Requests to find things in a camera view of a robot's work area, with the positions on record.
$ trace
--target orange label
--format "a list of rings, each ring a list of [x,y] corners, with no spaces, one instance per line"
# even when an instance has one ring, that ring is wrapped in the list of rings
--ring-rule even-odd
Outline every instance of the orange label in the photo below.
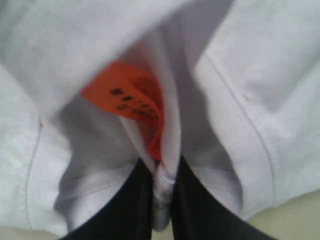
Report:
[[[115,62],[82,90],[97,107],[137,121],[149,153],[161,160],[163,101],[156,78],[134,65]]]

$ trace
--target clothing tag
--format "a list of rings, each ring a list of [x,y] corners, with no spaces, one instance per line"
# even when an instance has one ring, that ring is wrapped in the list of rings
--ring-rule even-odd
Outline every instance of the clothing tag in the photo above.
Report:
[[[161,160],[163,101],[156,78],[132,64],[114,62],[82,90],[97,107],[137,121],[151,156]]]

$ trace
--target orange fabric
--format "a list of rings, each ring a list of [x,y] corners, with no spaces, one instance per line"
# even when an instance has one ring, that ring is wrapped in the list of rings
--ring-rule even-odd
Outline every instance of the orange fabric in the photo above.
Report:
[[[107,112],[136,120],[149,153],[161,160],[163,101],[158,82],[150,72],[115,62],[86,86],[82,95]]]

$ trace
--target white garment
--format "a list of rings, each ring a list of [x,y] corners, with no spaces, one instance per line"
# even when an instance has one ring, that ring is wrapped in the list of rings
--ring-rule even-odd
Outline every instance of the white garment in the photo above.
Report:
[[[166,96],[169,185],[181,151],[245,219],[319,189],[320,2],[186,2],[0,1],[1,225],[62,236],[139,155],[154,173],[132,122],[78,94],[135,44]]]

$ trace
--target floor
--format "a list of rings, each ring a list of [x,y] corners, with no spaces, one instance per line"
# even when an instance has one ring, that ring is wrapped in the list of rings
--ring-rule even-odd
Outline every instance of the floor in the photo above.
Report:
[[[289,203],[266,210],[250,219],[256,228],[279,240],[320,239],[320,190]],[[1,240],[56,240],[46,232],[29,232],[0,227]],[[164,232],[152,232],[152,240],[173,240],[169,226]]]

